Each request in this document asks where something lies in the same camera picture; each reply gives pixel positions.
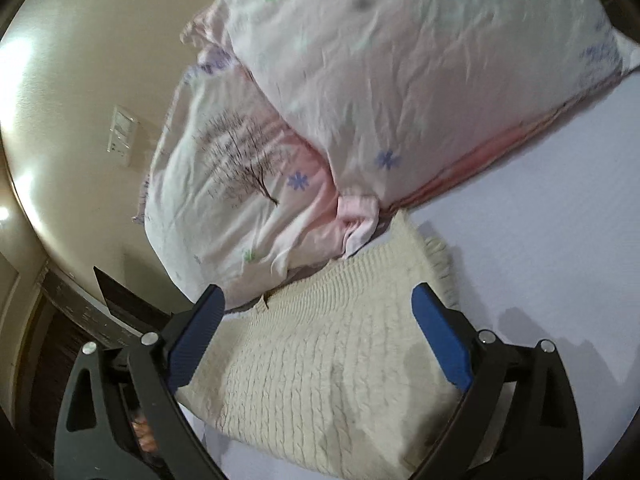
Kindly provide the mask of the cream cable-knit sweater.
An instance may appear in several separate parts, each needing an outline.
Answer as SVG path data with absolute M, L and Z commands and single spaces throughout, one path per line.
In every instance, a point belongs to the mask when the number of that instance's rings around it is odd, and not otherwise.
M 459 401 L 412 313 L 458 295 L 448 246 L 396 214 L 387 240 L 228 315 L 178 401 L 224 436 L 343 479 L 405 479 Z

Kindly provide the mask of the dark bedside cabinet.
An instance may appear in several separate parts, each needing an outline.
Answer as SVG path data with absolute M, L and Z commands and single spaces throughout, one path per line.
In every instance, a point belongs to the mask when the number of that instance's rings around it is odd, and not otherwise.
M 129 344 L 137 332 L 102 310 L 66 275 L 43 272 L 38 299 L 23 338 L 14 396 L 18 433 L 40 448 L 52 445 L 64 385 L 80 345 Z

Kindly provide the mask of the lavender bed sheet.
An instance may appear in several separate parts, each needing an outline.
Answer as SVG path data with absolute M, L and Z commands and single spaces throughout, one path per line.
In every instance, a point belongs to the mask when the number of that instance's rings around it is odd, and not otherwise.
M 608 456 L 639 408 L 638 78 L 406 216 L 448 246 L 458 299 L 440 300 L 445 307 L 506 344 L 555 343 L 582 432 L 581 479 L 608 476 Z M 230 439 L 183 407 L 232 478 L 320 474 Z

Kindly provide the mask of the white floral pillow with tree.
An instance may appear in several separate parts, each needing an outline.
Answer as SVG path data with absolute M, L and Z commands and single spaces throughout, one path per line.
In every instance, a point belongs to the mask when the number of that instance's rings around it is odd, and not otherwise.
M 210 284 L 229 309 L 298 268 L 344 254 L 324 159 L 281 118 L 246 70 L 192 66 L 169 107 L 149 170 L 144 228 L 186 298 Z

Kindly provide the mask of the pink floral pillow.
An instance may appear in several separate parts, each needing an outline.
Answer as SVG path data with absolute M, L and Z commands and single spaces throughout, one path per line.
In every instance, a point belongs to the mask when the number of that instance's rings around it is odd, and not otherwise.
M 376 214 L 457 185 L 639 65 L 600 0 L 214 0 L 181 38 L 246 68 Z

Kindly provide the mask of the white wall switch plate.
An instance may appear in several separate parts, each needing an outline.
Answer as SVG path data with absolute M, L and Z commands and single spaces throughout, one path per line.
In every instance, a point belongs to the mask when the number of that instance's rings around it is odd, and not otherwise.
M 138 125 L 137 118 L 128 110 L 119 105 L 114 107 L 106 151 L 122 167 L 130 164 Z

